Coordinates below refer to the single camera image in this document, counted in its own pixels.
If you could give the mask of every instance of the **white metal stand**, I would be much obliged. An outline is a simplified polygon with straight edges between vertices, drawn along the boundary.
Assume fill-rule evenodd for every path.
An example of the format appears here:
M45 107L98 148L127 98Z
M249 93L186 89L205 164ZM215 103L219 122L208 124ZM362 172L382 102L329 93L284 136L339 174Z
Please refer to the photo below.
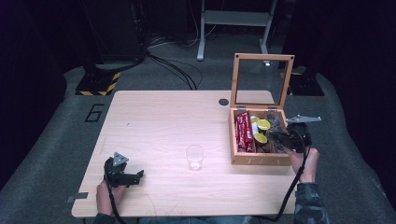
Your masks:
M269 12L239 12L239 11L216 11L205 10L205 0L201 5L201 38L198 47L197 60L204 60L205 52L205 25L206 24L222 24L222 25L246 25L246 26L262 26L265 27L264 35L260 39L260 47L263 54L268 53L266 46L268 34L270 32L271 23L274 17L276 1L273 0L271 10Z

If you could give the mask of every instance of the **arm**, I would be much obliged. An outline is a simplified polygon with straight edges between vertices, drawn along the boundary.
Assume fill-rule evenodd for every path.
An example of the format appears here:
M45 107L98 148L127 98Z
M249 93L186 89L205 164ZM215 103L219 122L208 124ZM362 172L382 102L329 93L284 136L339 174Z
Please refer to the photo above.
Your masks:
M297 173L303 163L304 155L284 148L289 154L294 172ZM330 223L327 211L320 199L319 186L315 183L319 153L313 147L308 148L307 153L308 150L304 172L300 176L300 184L297 185L294 223Z
M122 194L126 186L118 186L112 189L114 196L114 202L116 206L120 203ZM96 203L98 208L98 214L93 220L93 224L114 224L116 219L113 217L113 208L108 194L106 181L103 180L96 187Z

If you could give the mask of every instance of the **light wood tabletop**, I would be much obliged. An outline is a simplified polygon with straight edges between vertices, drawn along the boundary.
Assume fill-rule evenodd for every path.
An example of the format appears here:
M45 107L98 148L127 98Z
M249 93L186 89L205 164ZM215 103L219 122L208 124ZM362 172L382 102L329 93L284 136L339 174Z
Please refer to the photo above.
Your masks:
M271 95L240 91L249 101ZM144 170L125 190L122 217L277 214L295 174L289 166L232 165L228 130L231 91L117 91L79 192L74 217L96 216L96 186L114 152L129 158L125 174ZM203 168L191 171L185 149L205 149ZM284 213L293 213L290 196Z

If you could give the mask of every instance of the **box lid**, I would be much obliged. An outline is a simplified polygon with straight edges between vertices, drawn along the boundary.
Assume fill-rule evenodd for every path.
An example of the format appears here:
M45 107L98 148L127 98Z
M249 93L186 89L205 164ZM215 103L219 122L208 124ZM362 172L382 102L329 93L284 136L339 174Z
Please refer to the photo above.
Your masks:
M293 62L294 55L235 53L230 108L283 109ZM246 91L259 95L247 98Z

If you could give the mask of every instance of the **open wooden box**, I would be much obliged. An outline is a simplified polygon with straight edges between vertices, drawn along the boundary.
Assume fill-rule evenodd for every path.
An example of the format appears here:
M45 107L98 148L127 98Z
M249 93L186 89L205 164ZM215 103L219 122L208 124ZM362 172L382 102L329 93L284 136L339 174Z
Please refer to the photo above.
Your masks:
M271 131L286 131L287 122L283 108L293 61L294 55L235 54L229 122L232 164L290 165L289 156L281 145L267 141L259 146L254 136L251 136L252 129L256 127L256 124L255 127L252 126L251 116L269 121ZM264 62L270 62L271 65L266 66ZM248 121L245 120L247 127L244 124L243 129L250 129L251 141L246 143L250 147L245 148L239 144L244 139L241 135L249 134L240 134L241 124L237 120L244 113L247 113Z

